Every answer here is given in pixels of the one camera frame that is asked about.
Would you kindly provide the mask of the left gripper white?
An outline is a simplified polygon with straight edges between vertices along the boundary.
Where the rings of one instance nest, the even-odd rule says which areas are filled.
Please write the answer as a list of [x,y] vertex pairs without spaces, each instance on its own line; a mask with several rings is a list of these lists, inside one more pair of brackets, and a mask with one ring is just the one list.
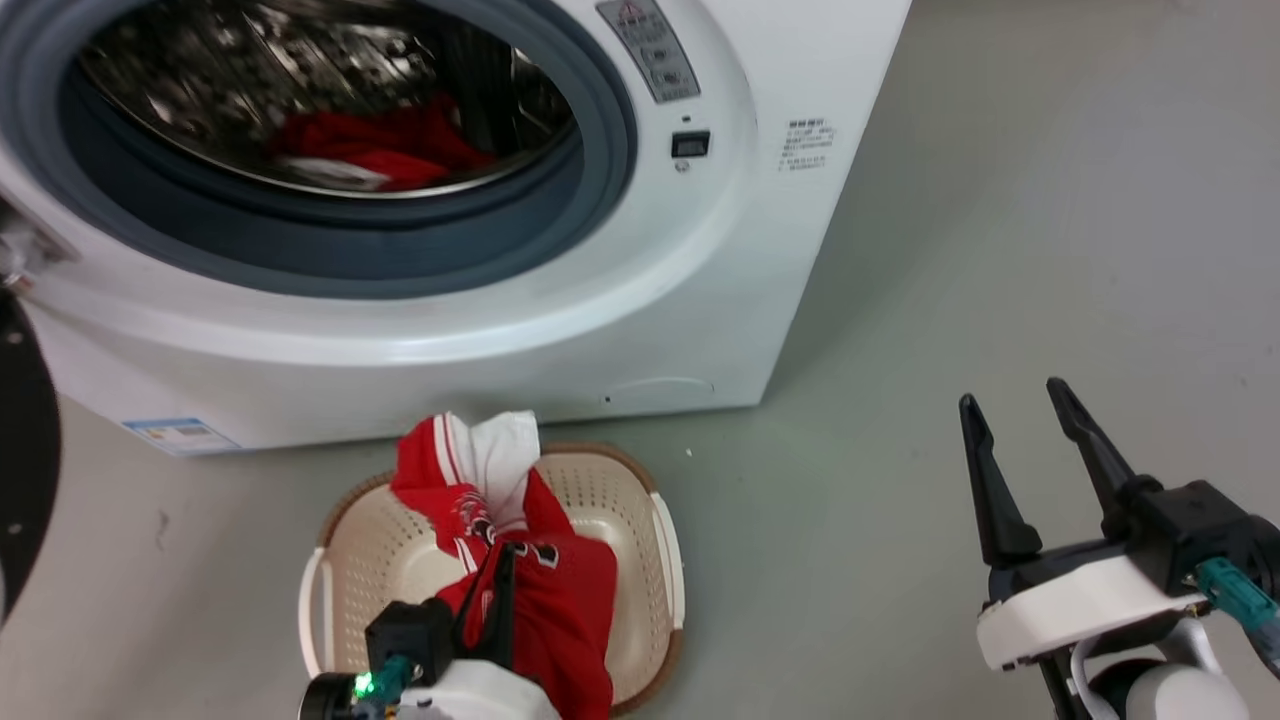
[[503,544],[458,584],[452,641],[481,641],[486,661],[457,660],[431,685],[413,685],[398,701],[398,720],[562,720],[540,685],[515,665],[516,552]]

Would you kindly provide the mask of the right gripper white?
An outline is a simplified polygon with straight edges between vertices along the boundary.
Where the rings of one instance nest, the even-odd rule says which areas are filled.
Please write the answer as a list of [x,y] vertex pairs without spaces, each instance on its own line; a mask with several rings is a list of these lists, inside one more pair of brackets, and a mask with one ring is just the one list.
[[[1046,380],[1062,433],[1076,446],[1111,542],[1132,534],[1132,505],[1164,489],[1134,471],[1070,384]],[[1119,548],[1079,543],[1039,555],[1038,530],[1023,519],[995,457],[995,436],[972,393],[957,404],[980,556],[989,600],[975,637],[986,665],[1009,671],[1091,641],[1089,657],[1156,647],[1203,594],[1181,585],[1167,594]]]

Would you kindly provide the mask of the red and white jersey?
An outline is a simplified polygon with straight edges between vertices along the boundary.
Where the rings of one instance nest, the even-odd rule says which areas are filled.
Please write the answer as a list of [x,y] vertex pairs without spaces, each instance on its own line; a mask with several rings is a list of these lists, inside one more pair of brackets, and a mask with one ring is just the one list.
[[604,542],[580,536],[538,470],[530,411],[470,425],[447,413],[401,442],[392,493],[424,516],[436,547],[465,569],[439,597],[456,612],[458,584],[500,547],[515,546],[515,665],[538,682],[562,720],[609,720],[605,667],[618,564]]

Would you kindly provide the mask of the beige perforated laundry basket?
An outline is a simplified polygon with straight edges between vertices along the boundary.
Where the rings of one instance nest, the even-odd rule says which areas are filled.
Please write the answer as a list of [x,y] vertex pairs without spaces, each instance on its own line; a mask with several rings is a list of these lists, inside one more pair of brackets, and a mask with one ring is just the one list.
[[[580,536],[618,562],[605,665],[613,716],[653,700],[684,648],[684,561],[666,501],[648,470],[600,443],[547,445],[538,471]],[[347,493],[323,527],[300,584],[298,635],[310,676],[369,666],[364,632],[392,601],[422,601],[465,574],[429,523],[390,492],[390,474]]]

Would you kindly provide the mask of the white front-load washing machine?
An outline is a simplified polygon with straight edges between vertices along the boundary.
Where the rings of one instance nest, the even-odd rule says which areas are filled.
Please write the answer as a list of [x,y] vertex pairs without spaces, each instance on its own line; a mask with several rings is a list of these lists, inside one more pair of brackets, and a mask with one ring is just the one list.
[[[310,299],[132,254],[102,274],[0,187],[0,290],[33,323],[56,389],[120,427],[198,418],[241,451],[396,437],[438,413],[572,421],[758,404],[913,0],[657,0],[701,88],[668,104],[602,1],[573,0],[634,91],[631,184],[588,242],[500,283]],[[780,173],[787,123],[805,118],[838,131],[827,164]],[[712,132],[709,154],[672,159],[672,133],[689,129]]]

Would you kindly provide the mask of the blue energy label sticker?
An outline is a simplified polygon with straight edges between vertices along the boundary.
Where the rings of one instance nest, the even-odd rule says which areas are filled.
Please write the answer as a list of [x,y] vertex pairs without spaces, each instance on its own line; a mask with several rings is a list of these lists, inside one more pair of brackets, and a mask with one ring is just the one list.
[[177,457],[230,454],[242,447],[198,418],[123,421],[122,425],[155,448]]

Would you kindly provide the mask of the grey rubber door gasket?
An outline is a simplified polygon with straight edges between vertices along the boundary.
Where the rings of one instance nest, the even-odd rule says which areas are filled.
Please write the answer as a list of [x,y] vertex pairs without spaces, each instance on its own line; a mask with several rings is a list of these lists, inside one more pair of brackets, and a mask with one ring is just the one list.
[[576,129],[536,165],[420,199],[260,184],[156,140],[81,69],[87,42],[147,0],[0,0],[0,187],[100,273],[125,255],[310,299],[439,296],[508,281],[588,242],[631,184],[634,91],[573,0],[426,0],[522,50]]

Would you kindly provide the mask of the small printed text sticker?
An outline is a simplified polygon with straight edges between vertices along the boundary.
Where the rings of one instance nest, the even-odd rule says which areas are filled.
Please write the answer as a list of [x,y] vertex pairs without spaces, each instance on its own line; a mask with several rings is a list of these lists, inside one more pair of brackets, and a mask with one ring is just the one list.
[[826,118],[805,118],[787,123],[777,158],[780,173],[820,169],[827,164],[838,131]]

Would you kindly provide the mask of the red garment with white print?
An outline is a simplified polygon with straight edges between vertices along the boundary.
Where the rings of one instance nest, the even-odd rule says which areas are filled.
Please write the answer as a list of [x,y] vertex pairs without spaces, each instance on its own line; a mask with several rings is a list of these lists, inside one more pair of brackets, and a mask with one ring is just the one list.
[[268,142],[268,152],[371,172],[381,177],[379,192],[422,190],[497,163],[497,155],[465,138],[458,120],[458,104],[448,94],[378,114],[294,114]]

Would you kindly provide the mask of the black round washer door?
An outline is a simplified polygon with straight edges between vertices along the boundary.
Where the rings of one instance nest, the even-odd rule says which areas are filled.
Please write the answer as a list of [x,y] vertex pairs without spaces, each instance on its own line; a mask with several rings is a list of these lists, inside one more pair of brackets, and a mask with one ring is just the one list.
[[58,395],[29,318],[0,290],[0,630],[44,547],[60,475]]

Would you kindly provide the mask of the grey warning label sticker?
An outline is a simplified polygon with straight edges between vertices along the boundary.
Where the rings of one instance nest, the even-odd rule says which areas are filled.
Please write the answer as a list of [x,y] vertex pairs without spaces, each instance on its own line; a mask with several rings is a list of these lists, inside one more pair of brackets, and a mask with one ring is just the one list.
[[701,95],[689,56],[657,0],[603,0],[596,12],[632,58],[657,104]]

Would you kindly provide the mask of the steel washer drum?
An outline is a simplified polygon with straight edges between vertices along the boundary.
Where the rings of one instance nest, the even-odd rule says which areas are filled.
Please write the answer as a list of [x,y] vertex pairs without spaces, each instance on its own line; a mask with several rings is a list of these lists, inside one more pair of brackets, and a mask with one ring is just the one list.
[[[115,110],[225,173],[302,193],[420,199],[536,165],[576,129],[568,101],[522,50],[426,0],[147,0],[93,35],[79,68]],[[337,161],[280,160],[287,117],[378,114],[434,94],[494,165],[422,190]]]

